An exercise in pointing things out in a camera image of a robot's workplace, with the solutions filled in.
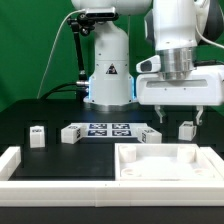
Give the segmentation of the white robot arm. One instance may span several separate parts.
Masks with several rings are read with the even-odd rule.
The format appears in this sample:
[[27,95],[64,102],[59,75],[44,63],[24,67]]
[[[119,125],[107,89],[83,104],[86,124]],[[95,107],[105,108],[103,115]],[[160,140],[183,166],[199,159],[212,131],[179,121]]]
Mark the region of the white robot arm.
[[101,110],[133,101],[164,106],[224,103],[224,65],[196,49],[224,32],[218,0],[71,0],[81,32],[95,32],[95,70],[85,102]]

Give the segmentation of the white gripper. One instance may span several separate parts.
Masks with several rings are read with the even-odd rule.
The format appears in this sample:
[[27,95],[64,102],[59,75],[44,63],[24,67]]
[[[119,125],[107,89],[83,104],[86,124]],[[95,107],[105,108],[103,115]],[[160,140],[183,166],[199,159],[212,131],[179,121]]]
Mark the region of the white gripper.
[[218,106],[224,102],[224,65],[197,67],[185,79],[165,80],[159,73],[139,75],[136,94],[140,104],[155,105],[160,122],[165,116],[162,106],[196,106],[195,120],[200,126],[204,106]]

